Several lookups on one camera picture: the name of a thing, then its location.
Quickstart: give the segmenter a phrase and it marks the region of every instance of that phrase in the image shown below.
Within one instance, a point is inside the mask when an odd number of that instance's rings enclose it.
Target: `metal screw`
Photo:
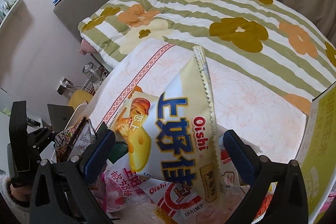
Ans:
[[[78,155],[74,155],[71,157],[70,159],[71,162],[78,162],[79,161],[79,156]]]
[[[259,157],[259,159],[260,159],[260,161],[262,161],[262,162],[268,162],[268,158],[267,158],[265,155],[261,155],[261,156]]]
[[[299,163],[296,160],[291,160],[291,165],[293,166],[298,166]]]
[[[45,166],[47,164],[48,164],[48,160],[47,159],[41,160],[41,162],[40,162],[40,165],[42,165],[42,166]]]

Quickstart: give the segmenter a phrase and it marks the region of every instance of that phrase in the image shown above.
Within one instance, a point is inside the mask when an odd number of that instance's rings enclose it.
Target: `pink pillow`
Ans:
[[[79,54],[86,55],[87,53],[98,53],[85,39],[82,39]]]

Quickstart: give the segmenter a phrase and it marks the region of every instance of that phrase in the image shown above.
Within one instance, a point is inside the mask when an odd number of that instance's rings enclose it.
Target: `strawberry picture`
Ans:
[[[126,198],[121,196],[114,201],[115,205],[124,205],[126,203]]]

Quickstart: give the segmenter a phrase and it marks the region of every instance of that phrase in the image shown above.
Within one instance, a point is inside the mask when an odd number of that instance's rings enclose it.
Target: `oishi snack bag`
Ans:
[[[210,75],[203,48],[194,47],[194,53],[148,110],[131,114],[125,136],[130,167],[141,176],[193,187],[224,209]]]

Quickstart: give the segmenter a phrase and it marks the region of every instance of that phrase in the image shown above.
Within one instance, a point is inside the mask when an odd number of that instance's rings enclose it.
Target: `wall outlet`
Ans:
[[[66,79],[66,78],[63,78],[63,79],[59,82],[59,86],[58,86],[58,88],[57,88],[57,93],[58,93],[59,95],[62,95],[63,92],[64,92],[64,90],[65,90],[68,86],[70,86],[70,82],[69,82],[69,80]]]

